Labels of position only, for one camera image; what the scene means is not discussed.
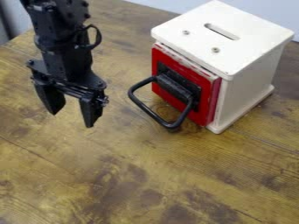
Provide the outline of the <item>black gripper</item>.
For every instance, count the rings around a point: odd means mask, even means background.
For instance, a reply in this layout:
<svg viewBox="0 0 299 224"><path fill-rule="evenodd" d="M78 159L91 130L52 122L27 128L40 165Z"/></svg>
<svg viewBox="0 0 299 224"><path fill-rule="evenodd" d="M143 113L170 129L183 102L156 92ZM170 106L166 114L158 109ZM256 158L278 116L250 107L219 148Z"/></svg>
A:
<svg viewBox="0 0 299 224"><path fill-rule="evenodd" d="M92 128L108 104L107 83L92 71L92 44L37 45L41 59L29 60L32 83L44 107L56 115L66 95L79 99L87 128Z"/></svg>

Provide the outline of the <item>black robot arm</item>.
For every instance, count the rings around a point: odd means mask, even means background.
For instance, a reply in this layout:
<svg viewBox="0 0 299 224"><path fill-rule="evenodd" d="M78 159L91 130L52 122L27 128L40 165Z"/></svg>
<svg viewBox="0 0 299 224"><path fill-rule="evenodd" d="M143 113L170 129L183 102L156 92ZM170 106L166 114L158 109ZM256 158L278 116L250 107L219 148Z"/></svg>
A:
<svg viewBox="0 0 299 224"><path fill-rule="evenodd" d="M66 105L66 97L79 99L84 123L91 128L108 104L107 83L92 71L92 50L102 43L102 34L90 38L98 27L90 19L87 0L20 0L31 17L33 43L41 59L31 59L32 84L51 114Z"/></svg>

